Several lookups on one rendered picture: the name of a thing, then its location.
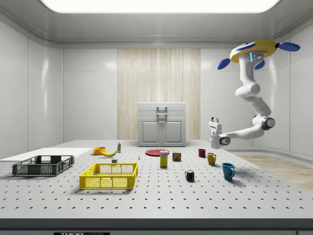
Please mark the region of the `yellow and white box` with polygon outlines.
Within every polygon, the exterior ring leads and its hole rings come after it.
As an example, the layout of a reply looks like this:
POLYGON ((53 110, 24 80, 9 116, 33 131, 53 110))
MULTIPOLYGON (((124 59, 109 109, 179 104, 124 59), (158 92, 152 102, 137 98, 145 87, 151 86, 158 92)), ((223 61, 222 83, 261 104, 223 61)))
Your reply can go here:
POLYGON ((160 167, 167 167, 168 154, 169 152, 167 150, 160 151, 160 167))

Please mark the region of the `white cabinet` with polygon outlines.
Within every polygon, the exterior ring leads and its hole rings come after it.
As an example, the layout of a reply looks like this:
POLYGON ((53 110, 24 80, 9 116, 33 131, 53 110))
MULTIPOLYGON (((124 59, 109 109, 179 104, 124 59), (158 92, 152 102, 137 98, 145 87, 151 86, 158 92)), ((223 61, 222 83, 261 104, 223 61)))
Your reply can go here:
POLYGON ((139 102, 138 146, 185 146, 185 102, 139 102))

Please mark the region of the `blue mug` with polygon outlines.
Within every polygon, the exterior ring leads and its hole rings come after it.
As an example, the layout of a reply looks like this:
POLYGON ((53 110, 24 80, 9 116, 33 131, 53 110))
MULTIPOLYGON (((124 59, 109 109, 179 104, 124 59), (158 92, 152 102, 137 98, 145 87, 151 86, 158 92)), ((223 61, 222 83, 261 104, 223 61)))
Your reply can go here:
POLYGON ((222 170, 224 173, 224 179, 227 181, 231 181, 235 176, 235 166, 231 163, 223 163, 222 170))

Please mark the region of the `drone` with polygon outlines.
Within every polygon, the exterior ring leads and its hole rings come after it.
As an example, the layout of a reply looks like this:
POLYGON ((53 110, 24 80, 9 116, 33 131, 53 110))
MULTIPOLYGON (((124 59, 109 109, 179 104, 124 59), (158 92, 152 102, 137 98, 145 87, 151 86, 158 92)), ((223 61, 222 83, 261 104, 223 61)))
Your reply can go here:
POLYGON ((276 43, 273 39, 260 39, 252 42, 244 43, 231 51, 230 58, 223 59, 218 63, 217 69, 221 70, 225 68, 231 61, 239 63, 239 57, 243 54, 247 54, 251 62, 257 61, 258 65, 255 66, 255 70, 262 68, 265 65, 265 61, 261 59, 271 56, 276 52, 277 48, 285 51, 299 51, 300 46, 298 44, 282 42, 276 43))

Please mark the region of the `red plate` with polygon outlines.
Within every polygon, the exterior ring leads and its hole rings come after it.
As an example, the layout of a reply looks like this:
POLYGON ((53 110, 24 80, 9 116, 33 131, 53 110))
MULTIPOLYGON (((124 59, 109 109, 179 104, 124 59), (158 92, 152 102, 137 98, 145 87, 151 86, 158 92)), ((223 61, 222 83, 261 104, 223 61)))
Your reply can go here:
POLYGON ((148 150, 145 151, 145 154, 147 156, 160 157, 160 152, 161 151, 165 151, 165 152, 167 152, 167 154, 170 153, 170 151, 166 150, 166 149, 148 149, 148 150))

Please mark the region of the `yellow basket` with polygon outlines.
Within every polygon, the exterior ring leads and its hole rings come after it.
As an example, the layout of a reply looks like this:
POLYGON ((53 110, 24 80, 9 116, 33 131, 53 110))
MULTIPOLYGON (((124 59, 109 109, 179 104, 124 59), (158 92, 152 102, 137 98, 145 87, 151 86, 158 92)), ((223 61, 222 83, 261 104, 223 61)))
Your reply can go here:
POLYGON ((138 163, 95 163, 79 176, 80 189, 132 189, 138 163))

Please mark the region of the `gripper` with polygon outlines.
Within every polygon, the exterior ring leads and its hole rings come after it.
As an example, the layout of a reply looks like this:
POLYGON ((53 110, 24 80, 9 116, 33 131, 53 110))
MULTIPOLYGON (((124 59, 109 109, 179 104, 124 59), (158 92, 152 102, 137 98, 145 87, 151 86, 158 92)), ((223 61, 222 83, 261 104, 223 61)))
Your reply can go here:
POLYGON ((214 118, 211 118, 211 121, 209 122, 209 130, 210 135, 219 135, 222 134, 222 124, 219 123, 218 118, 216 118, 216 121, 214 121, 214 118))

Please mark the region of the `white board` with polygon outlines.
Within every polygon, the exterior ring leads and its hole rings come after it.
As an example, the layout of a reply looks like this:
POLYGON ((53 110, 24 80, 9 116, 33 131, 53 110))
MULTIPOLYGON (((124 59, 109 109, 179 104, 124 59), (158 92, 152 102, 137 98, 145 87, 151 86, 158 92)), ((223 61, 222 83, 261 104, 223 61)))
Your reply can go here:
POLYGON ((5 159, 0 159, 0 162, 20 162, 20 161, 23 161, 23 160, 26 160, 26 159, 29 159, 38 155, 78 156, 90 150, 92 150, 92 148, 42 148, 42 149, 26 152, 23 154, 19 154, 16 156, 8 157, 5 159))

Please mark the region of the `dark grey basket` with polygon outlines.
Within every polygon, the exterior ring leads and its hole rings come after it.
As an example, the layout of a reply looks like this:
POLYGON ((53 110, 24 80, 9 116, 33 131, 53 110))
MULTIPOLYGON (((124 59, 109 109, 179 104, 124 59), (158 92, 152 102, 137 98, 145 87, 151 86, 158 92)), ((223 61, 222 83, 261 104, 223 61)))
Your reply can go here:
POLYGON ((73 155, 38 155, 13 164, 15 176, 56 176, 74 164, 73 155))

